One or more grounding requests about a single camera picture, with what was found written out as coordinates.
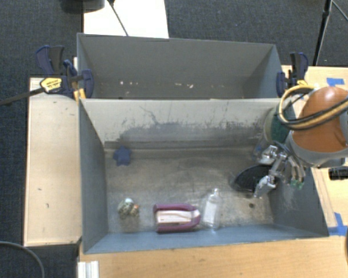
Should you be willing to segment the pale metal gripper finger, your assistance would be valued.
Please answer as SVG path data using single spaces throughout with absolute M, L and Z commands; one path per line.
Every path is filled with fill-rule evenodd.
M 258 164 L 273 164 L 277 157 L 278 148 L 274 145 L 257 145 L 253 150 L 253 157 Z
M 268 194 L 272 190 L 276 189 L 276 178 L 272 175 L 266 175 L 262 177 L 259 182 L 256 184 L 255 191 L 253 196 L 255 198 L 260 198 L 263 195 Z

